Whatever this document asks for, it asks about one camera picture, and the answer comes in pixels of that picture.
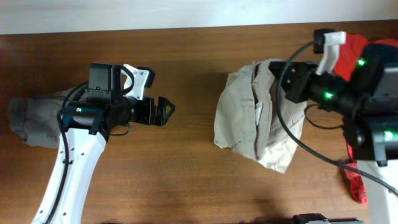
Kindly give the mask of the beige cargo shorts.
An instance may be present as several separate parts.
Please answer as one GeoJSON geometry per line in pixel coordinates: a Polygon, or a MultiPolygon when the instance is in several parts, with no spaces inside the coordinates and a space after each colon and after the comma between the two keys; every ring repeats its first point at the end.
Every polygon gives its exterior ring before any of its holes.
{"type": "Polygon", "coordinates": [[[277,80],[270,63],[254,62],[228,75],[216,107],[213,142],[283,174],[297,143],[277,117],[277,80]]]}

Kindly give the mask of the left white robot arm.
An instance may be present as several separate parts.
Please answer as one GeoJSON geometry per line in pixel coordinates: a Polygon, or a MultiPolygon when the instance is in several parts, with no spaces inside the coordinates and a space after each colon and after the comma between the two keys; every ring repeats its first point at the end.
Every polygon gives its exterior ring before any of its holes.
{"type": "Polygon", "coordinates": [[[129,123],[163,126],[174,111],[175,105],[164,97],[72,101],[61,109],[58,154],[33,223],[80,223],[91,178],[111,130],[129,123]]]}

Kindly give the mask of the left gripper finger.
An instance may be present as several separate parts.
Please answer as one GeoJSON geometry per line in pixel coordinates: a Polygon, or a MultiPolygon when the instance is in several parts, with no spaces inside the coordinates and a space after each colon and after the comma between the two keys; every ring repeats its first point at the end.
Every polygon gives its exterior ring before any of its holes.
{"type": "Polygon", "coordinates": [[[162,108],[171,107],[172,108],[173,104],[167,98],[160,96],[158,98],[158,107],[162,107],[162,108]]]}
{"type": "Polygon", "coordinates": [[[174,106],[158,106],[155,116],[155,125],[156,126],[166,125],[167,121],[174,113],[174,111],[175,111],[174,106]]]}

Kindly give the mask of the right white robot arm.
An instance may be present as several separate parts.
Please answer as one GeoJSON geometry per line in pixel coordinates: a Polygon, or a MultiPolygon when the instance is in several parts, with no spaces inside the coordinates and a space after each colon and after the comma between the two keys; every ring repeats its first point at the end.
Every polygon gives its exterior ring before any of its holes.
{"type": "Polygon", "coordinates": [[[285,96],[312,100],[343,117],[372,223],[397,223],[397,62],[360,58],[349,81],[310,62],[272,62],[285,96]]]}

